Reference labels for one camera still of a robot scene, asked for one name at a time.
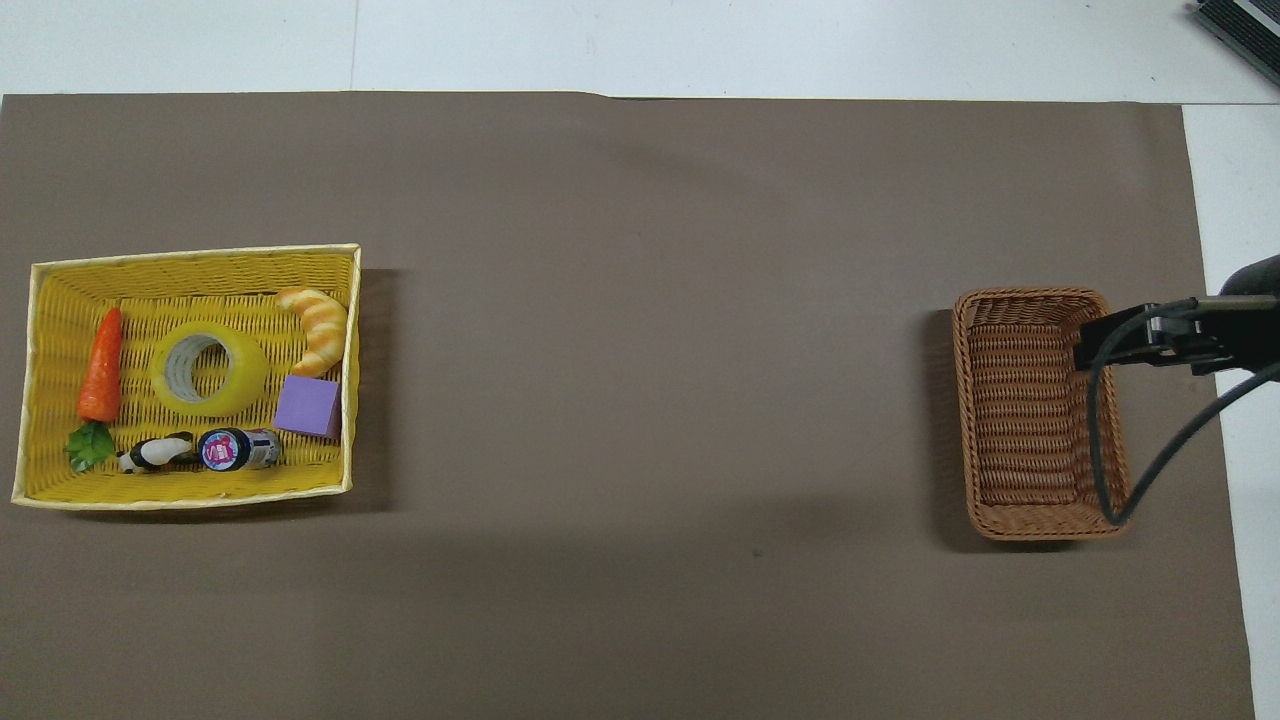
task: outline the yellow tape roll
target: yellow tape roll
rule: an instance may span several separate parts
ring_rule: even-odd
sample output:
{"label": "yellow tape roll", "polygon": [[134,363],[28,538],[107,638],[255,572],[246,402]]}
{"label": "yellow tape roll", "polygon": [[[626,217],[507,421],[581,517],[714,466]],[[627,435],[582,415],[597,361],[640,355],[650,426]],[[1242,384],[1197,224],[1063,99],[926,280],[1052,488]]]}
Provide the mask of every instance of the yellow tape roll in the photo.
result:
{"label": "yellow tape roll", "polygon": [[[227,378],[218,392],[201,397],[192,382],[196,357],[214,345],[227,352]],[[266,383],[266,354],[253,338],[218,323],[178,325],[151,355],[151,388],[165,407],[183,415],[224,418],[261,397]]]}

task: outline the purple cube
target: purple cube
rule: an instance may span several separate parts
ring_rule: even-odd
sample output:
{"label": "purple cube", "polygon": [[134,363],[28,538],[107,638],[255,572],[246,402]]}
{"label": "purple cube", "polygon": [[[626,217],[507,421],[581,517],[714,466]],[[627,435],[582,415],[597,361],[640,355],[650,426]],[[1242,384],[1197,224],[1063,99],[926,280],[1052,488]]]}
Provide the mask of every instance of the purple cube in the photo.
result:
{"label": "purple cube", "polygon": [[282,430],[338,439],[342,432],[338,383],[285,375],[273,424]]}

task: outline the brown tabletop covering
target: brown tabletop covering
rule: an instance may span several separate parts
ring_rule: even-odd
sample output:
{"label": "brown tabletop covering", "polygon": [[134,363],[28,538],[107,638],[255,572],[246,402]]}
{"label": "brown tabletop covering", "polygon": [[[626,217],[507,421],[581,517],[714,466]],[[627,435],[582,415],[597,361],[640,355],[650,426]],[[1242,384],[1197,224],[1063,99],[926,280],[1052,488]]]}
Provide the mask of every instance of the brown tabletop covering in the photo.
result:
{"label": "brown tabletop covering", "polygon": [[[1221,439],[1126,536],[983,541],[947,309],[1202,291],[1175,106],[8,96],[28,265],[365,247],[356,488],[0,507],[5,717],[1247,717]],[[1119,373],[1135,471],[1213,396]]]}

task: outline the black and white toy animal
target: black and white toy animal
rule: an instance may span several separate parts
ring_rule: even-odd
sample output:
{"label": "black and white toy animal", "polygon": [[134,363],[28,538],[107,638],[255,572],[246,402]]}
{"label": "black and white toy animal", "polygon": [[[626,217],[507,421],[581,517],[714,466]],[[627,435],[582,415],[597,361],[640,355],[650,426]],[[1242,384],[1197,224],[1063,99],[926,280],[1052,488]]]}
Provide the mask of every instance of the black and white toy animal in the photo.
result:
{"label": "black and white toy animal", "polygon": [[195,436],[188,432],[150,438],[134,445],[128,452],[116,454],[120,469],[128,474],[134,470],[159,470],[163,465],[189,465],[198,462],[200,456],[193,450]]}

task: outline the croissant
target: croissant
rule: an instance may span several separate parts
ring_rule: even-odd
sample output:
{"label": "croissant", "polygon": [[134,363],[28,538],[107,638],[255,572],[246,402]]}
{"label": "croissant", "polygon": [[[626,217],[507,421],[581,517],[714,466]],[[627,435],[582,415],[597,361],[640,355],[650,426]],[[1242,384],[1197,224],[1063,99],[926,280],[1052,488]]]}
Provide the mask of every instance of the croissant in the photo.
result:
{"label": "croissant", "polygon": [[319,378],[342,360],[347,336],[346,307],[310,287],[287,287],[276,293],[275,302],[297,313],[302,319],[302,331],[307,333],[307,350],[289,370],[292,374]]}

